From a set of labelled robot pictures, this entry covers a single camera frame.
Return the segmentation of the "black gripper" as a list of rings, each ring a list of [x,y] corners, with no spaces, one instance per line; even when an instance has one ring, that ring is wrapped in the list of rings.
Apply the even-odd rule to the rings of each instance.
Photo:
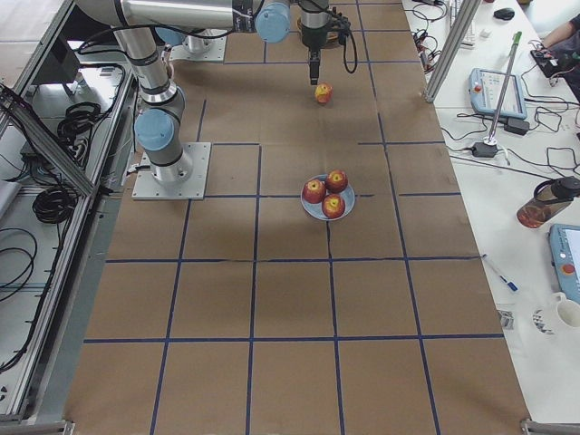
[[[311,85],[317,85],[319,80],[319,65],[321,50],[310,47],[308,49],[309,79]]]

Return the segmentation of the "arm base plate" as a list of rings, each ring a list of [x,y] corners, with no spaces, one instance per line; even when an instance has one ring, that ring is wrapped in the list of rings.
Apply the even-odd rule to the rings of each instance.
[[[171,166],[160,167],[143,153],[132,191],[136,200],[203,200],[206,192],[212,144],[186,142],[181,158]]]
[[[222,63],[225,57],[227,38],[199,39],[188,36],[182,44],[171,49],[171,61]]]

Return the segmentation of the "person forearm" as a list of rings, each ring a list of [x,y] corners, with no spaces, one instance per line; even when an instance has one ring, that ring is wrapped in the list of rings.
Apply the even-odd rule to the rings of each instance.
[[[572,37],[579,30],[579,16],[559,25],[550,32],[542,41],[545,48],[552,47]]]

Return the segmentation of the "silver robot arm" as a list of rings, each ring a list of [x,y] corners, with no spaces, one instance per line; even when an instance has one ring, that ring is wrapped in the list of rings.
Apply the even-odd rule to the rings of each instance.
[[[320,77],[321,50],[327,42],[330,15],[327,1],[300,0],[301,41],[308,49],[310,84],[318,84]]]
[[[150,28],[169,26],[186,33],[207,29],[256,32],[278,43],[289,32],[288,1],[78,1],[90,18],[108,25],[136,74],[144,112],[134,131],[160,183],[187,179],[194,168],[179,141],[185,107],[182,90],[171,80]]]

